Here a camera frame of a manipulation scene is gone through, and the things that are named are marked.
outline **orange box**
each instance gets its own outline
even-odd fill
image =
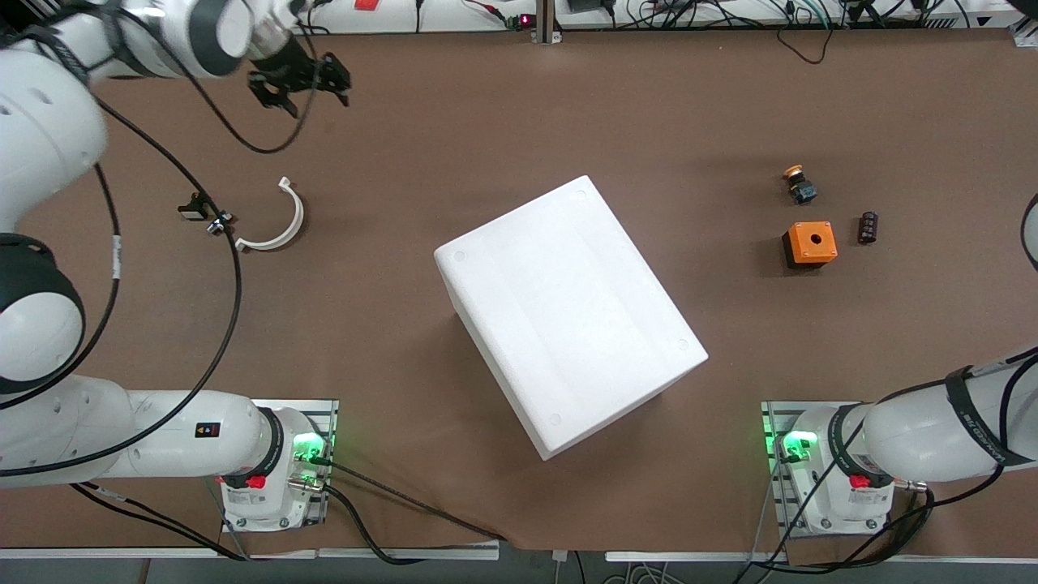
[[[819,268],[839,254],[832,225],[828,221],[793,223],[783,235],[786,262],[791,268]]]

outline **brown tabletop surface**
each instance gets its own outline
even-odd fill
[[[823,36],[789,38],[813,54]],[[1018,226],[1038,188],[1038,57],[1005,31],[841,32],[819,66],[766,31],[319,48],[352,71],[352,106],[321,94],[298,142],[275,156],[236,143],[186,81],[100,87],[239,217],[239,234],[266,239],[286,223],[282,175],[306,199],[298,241],[243,255],[241,321],[210,387],[338,399],[337,461],[518,547],[746,551],[767,481],[762,400],[872,400],[1035,338],[1038,274]],[[243,76],[206,85],[262,145],[292,127],[254,103]],[[187,389],[230,308],[226,245],[180,220],[191,187],[169,164],[121,127],[110,134],[122,290],[82,373]],[[780,176],[797,163],[820,191],[804,207]],[[581,174],[710,360],[545,463],[455,316],[433,250]],[[857,246],[856,217],[870,210],[879,241]],[[835,227],[840,256],[817,273],[783,268],[778,238],[798,220]],[[94,323],[110,253],[94,177],[22,226],[55,248]],[[106,484],[217,534],[200,479]],[[940,509],[909,551],[1038,555],[1034,484],[1033,472],[1011,473]],[[342,488],[383,546],[481,539]],[[65,486],[2,492],[0,518],[4,547],[185,544]],[[247,540],[256,553],[360,545],[334,503],[325,525]]]

